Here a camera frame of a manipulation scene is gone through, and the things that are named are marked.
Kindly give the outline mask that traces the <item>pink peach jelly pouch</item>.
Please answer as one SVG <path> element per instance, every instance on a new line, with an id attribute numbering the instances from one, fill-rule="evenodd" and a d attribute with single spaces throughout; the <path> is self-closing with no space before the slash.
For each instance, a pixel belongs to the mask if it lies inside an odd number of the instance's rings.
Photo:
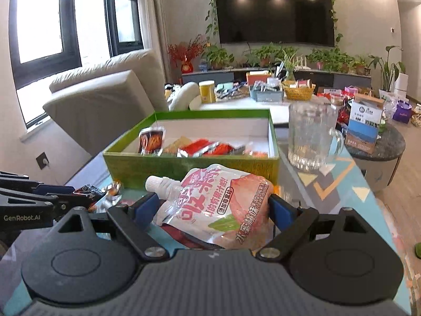
<path id="1" fill-rule="evenodd" d="M 164 201 L 154 221 L 224 249 L 258 250 L 269 239 L 266 178 L 220 164 L 190 170 L 181 181 L 151 175 L 146 190 Z"/>

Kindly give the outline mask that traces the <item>green cardboard box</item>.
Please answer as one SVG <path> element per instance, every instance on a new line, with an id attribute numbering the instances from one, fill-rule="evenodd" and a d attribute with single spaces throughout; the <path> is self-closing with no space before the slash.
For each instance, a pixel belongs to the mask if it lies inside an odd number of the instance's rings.
<path id="1" fill-rule="evenodd" d="M 160 153 L 138 153 L 141 129 L 162 126 L 166 133 Z M 192 140 L 176 155 L 163 149 L 185 136 Z M 150 175 L 182 179 L 192 168 L 217 163 L 227 168 L 278 180 L 280 156 L 268 110 L 174 111 L 153 113 L 125 132 L 103 152 L 111 177 L 140 190 Z"/>

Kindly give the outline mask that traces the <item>small gold snack packet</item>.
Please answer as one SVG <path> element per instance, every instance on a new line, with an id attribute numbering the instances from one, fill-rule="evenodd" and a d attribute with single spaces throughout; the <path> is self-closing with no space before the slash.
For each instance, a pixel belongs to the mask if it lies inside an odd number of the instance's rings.
<path id="1" fill-rule="evenodd" d="M 182 149 L 183 147 L 188 146 L 191 143 L 192 143 L 191 139 L 186 138 L 185 136 L 181 136 L 180 138 L 172 142 L 172 144 L 166 146 L 163 149 L 163 153 L 169 154 L 169 155 L 176 155 L 179 149 Z"/>

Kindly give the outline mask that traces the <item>dark sausage snack packet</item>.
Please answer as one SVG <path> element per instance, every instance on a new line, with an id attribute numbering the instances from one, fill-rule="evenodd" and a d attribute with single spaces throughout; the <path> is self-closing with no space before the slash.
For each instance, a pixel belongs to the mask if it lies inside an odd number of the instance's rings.
<path id="1" fill-rule="evenodd" d="M 166 130 L 162 126 L 141 129 L 138 134 L 138 153 L 152 155 L 161 152 Z"/>

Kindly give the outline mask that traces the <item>clear glass mug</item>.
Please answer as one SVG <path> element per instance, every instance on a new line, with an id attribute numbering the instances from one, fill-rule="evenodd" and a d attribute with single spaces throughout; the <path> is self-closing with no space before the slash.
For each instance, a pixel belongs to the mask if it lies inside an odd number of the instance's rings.
<path id="1" fill-rule="evenodd" d="M 345 140 L 336 129 L 338 111 L 330 104 L 289 105 L 288 160 L 299 170 L 314 171 L 335 160 Z"/>

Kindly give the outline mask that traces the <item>dark round side table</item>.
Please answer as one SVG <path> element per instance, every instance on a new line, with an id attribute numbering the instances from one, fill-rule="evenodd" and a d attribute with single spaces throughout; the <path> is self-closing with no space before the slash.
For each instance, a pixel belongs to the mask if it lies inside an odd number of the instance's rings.
<path id="1" fill-rule="evenodd" d="M 388 187 L 393 181 L 406 149 L 406 143 L 398 129 L 387 124 L 372 154 L 348 145 L 345 147 L 354 158 L 372 192 L 378 192 Z"/>

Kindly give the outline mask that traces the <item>blue white paper box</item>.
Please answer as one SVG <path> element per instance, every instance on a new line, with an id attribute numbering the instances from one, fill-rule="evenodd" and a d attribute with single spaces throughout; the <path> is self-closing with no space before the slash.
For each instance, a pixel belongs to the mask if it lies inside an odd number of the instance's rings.
<path id="1" fill-rule="evenodd" d="M 346 146 L 373 154 L 378 139 L 384 101 L 373 96 L 356 93 L 351 103 Z"/>

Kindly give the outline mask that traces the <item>beige sofa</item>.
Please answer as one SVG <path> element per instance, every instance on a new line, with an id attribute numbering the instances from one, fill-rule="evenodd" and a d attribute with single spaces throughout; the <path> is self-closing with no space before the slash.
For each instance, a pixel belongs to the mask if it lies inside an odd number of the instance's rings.
<path id="1" fill-rule="evenodd" d="M 188 82 L 168 102 L 164 85 L 155 52 L 136 50 L 56 74 L 43 110 L 83 150 L 96 156 L 145 117 L 185 111 L 200 94 L 198 84 Z"/>

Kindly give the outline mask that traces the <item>blue plastic tray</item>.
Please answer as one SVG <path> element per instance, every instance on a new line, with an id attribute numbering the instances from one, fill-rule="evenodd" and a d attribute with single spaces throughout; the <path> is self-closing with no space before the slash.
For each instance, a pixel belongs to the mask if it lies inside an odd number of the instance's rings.
<path id="1" fill-rule="evenodd" d="M 267 86 L 251 86 L 249 92 L 254 101 L 261 103 L 281 103 L 284 96 L 283 91 Z"/>

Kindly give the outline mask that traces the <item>yellow canister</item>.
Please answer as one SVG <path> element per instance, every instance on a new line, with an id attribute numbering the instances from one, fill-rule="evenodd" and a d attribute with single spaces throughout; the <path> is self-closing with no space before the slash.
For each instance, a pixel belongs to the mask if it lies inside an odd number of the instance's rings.
<path id="1" fill-rule="evenodd" d="M 199 90 L 201 95 L 201 103 L 214 103 L 216 102 L 215 97 L 215 81 L 201 81 L 199 84 Z"/>

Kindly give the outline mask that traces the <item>purple gift bag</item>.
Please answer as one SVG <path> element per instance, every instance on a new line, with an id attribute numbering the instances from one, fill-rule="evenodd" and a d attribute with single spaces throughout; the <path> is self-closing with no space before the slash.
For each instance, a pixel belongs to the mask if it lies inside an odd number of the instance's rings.
<path id="1" fill-rule="evenodd" d="M 393 120 L 408 124 L 411 116 L 412 106 L 407 101 L 399 100 L 396 105 L 395 113 L 393 114 Z"/>

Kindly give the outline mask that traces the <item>red flower decoration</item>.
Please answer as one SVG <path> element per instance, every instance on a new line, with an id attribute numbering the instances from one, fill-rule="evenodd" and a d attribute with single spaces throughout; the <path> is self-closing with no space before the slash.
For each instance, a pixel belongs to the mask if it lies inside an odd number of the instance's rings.
<path id="1" fill-rule="evenodd" d="M 202 35 L 196 36 L 189 42 L 169 44 L 167 54 L 174 67 L 180 67 L 181 73 L 192 73 L 194 71 L 193 60 L 201 56 L 207 46 L 207 41 Z"/>

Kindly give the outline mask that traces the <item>tall leafy floor plant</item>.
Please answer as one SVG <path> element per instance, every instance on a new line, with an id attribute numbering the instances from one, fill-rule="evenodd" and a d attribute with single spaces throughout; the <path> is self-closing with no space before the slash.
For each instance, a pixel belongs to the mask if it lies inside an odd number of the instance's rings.
<path id="1" fill-rule="evenodd" d="M 383 59 L 381 56 L 369 55 L 369 66 L 372 66 L 374 69 L 378 66 L 380 67 L 382 84 L 381 90 L 387 92 L 391 92 L 400 73 L 406 74 L 406 67 L 402 61 L 398 61 L 396 63 L 390 62 L 390 52 L 393 49 L 397 49 L 400 52 L 403 51 L 400 46 L 393 45 L 385 47 L 387 53 L 386 59 Z"/>

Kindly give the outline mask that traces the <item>wall power socket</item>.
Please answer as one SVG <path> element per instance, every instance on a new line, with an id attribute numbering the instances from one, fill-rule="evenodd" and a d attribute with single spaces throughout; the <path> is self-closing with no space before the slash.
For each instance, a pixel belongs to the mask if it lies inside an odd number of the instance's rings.
<path id="1" fill-rule="evenodd" d="M 38 164 L 38 167 L 41 170 L 43 170 L 44 168 L 50 165 L 45 152 L 41 153 L 39 156 L 36 157 L 36 163 Z"/>

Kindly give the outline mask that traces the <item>black wall television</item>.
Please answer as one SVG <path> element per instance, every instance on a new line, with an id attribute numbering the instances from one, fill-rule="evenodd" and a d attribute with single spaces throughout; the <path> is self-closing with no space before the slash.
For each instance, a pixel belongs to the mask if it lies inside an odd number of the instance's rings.
<path id="1" fill-rule="evenodd" d="M 335 46 L 332 0 L 216 0 L 220 43 Z"/>

